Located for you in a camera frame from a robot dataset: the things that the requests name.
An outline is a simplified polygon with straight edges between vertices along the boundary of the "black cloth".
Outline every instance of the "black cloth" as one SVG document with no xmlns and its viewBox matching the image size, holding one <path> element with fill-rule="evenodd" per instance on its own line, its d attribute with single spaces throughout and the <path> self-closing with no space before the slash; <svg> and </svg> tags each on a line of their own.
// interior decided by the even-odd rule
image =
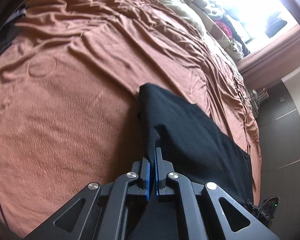
<svg viewBox="0 0 300 240">
<path fill-rule="evenodd" d="M 152 84 L 140 87 L 139 101 L 145 155 L 151 163 L 150 185 L 155 147 L 161 147 L 163 159 L 191 181 L 213 181 L 244 207 L 247 199 L 253 201 L 250 156 L 197 105 Z M 145 212 L 128 239 L 176 240 L 174 206 L 158 203 L 152 188 Z"/>
<path fill-rule="evenodd" d="M 6 24 L 0 30 L 0 55 L 12 45 L 12 41 L 19 34 L 19 28 L 13 23 Z"/>
<path fill-rule="evenodd" d="M 10 17 L 8 18 L 8 20 L 6 20 L 4 25 L 11 23 L 12 21 L 15 22 L 17 19 L 23 18 L 24 16 L 26 16 L 26 14 L 27 14 L 26 8 L 25 8 L 25 6 L 22 6 L 22 7 L 18 8 L 17 10 L 15 10 L 13 12 L 13 14 L 10 15 Z"/>
</svg>

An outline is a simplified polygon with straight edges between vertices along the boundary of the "pink fabric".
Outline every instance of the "pink fabric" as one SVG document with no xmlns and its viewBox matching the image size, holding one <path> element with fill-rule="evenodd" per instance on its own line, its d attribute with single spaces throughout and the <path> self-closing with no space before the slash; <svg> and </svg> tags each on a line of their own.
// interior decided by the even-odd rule
<svg viewBox="0 0 300 240">
<path fill-rule="evenodd" d="M 237 63 L 249 89 L 267 87 L 300 66 L 300 26 Z"/>
<path fill-rule="evenodd" d="M 232 32 L 230 28 L 225 25 L 223 22 L 215 21 L 215 23 L 219 26 L 219 28 L 226 34 L 229 39 L 232 39 Z"/>
<path fill-rule="evenodd" d="M 137 97 L 147 82 L 196 103 L 250 155 L 258 204 L 259 133 L 243 81 L 196 29 L 157 0 L 26 5 L 0 57 L 0 200 L 15 233 L 89 182 L 130 171 L 143 156 Z"/>
</svg>

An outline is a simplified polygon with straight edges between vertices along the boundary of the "dark floor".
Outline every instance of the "dark floor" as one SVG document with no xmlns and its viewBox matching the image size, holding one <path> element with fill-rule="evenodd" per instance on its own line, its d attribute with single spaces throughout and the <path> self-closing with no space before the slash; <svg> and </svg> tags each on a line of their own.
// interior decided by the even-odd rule
<svg viewBox="0 0 300 240">
<path fill-rule="evenodd" d="M 260 199 L 280 197 L 270 229 L 281 240 L 292 240 L 300 230 L 300 116 L 283 82 L 268 93 L 257 119 L 262 155 Z"/>
</svg>

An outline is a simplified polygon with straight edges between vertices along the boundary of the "metal pivot screw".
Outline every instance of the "metal pivot screw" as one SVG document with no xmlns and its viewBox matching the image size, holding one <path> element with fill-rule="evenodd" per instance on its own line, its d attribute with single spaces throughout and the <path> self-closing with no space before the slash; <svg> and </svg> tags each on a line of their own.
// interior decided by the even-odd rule
<svg viewBox="0 0 300 240">
<path fill-rule="evenodd" d="M 170 172 L 168 174 L 168 176 L 169 176 L 170 179 L 177 179 L 179 177 L 179 174 L 176 173 L 176 172 Z"/>
<path fill-rule="evenodd" d="M 137 174 L 133 171 L 130 171 L 130 172 L 127 173 L 127 177 L 129 179 L 134 179 L 136 176 L 137 176 Z"/>
<path fill-rule="evenodd" d="M 206 184 L 206 187 L 210 190 L 215 190 L 217 188 L 217 184 L 215 184 L 214 182 L 208 182 Z"/>
<path fill-rule="evenodd" d="M 88 185 L 88 188 L 91 190 L 97 189 L 99 187 L 99 184 L 96 182 L 92 182 Z"/>
</svg>

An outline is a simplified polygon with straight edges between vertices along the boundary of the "curtain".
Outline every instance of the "curtain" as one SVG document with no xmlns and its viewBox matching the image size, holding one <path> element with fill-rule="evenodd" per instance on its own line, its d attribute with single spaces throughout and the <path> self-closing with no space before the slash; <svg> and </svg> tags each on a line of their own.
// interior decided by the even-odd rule
<svg viewBox="0 0 300 240">
<path fill-rule="evenodd" d="M 248 89 L 267 87 L 300 66 L 300 26 L 237 63 Z"/>
</svg>

